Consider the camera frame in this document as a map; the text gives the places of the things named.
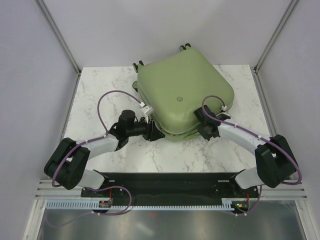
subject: white wall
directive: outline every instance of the white wall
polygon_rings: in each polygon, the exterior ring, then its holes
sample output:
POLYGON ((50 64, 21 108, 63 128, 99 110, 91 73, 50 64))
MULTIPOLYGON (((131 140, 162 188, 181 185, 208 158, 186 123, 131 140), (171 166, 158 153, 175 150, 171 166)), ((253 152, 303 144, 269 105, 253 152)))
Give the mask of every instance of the white wall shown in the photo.
POLYGON ((300 1, 260 70, 276 126, 286 136, 320 224, 320 1, 300 1))
POLYGON ((44 0, 81 67, 157 61, 191 43, 255 65, 290 0, 44 0))
POLYGON ((22 239, 76 73, 32 0, 0 5, 0 239, 22 239))

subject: green suitcase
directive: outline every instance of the green suitcase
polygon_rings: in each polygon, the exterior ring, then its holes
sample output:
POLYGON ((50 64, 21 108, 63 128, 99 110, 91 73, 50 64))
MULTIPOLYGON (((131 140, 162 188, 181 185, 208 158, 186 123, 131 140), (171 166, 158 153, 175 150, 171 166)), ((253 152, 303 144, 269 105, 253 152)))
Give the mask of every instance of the green suitcase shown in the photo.
MULTIPOLYGON (((143 101, 154 109, 151 118, 166 135, 166 139, 182 140, 199 136, 194 111, 208 95, 222 98, 230 109, 235 93, 230 84, 211 63, 190 44, 166 59, 143 65, 133 64, 137 74, 137 89, 143 101)), ((222 103, 209 98, 205 104, 218 114, 222 103)))

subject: black mounting plate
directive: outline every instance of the black mounting plate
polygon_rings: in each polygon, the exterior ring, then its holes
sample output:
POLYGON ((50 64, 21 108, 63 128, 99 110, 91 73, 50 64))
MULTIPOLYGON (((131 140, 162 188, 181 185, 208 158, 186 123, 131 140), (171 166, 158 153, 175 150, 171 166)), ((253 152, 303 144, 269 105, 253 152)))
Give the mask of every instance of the black mounting plate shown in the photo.
MULTIPOLYGON (((222 199, 258 197, 256 186, 235 195, 229 179, 236 172, 201 173, 110 173, 101 188, 123 186, 132 194, 132 206, 211 206, 221 205, 222 199)), ((109 190, 93 192, 83 189, 83 198, 109 198, 109 190)), ((129 196, 119 188, 112 189, 112 204, 125 206, 129 196)))

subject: marble surface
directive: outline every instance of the marble surface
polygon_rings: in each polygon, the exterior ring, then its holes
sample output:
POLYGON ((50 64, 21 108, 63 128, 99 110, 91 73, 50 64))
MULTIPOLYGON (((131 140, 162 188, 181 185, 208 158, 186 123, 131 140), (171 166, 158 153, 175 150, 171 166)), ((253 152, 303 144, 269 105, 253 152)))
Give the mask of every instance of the marble surface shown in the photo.
MULTIPOLYGON (((236 122, 269 134, 250 67, 217 65, 215 68, 234 89, 235 99, 229 113, 236 122)), ((100 96, 111 90, 123 90, 141 99, 132 88, 136 80, 132 67, 83 68, 65 137, 81 140, 102 135, 104 129, 97 115, 100 96)), ((125 109, 142 117, 137 102, 122 93, 107 95, 100 107, 107 127, 117 122, 125 109)), ((87 163, 88 169, 101 172, 237 172, 254 166, 254 156, 235 143, 222 138, 206 141, 201 137, 181 142, 166 139, 149 142, 142 136, 131 137, 120 151, 104 153, 87 163)))

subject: cable connector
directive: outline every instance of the cable connector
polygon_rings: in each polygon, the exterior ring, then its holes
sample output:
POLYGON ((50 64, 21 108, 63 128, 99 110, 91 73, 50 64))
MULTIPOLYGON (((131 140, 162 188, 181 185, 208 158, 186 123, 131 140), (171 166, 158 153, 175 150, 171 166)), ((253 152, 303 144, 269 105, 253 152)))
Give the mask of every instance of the cable connector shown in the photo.
POLYGON ((154 109, 150 105, 146 105, 140 109, 143 112, 146 122, 149 122, 149 116, 154 112, 154 109))

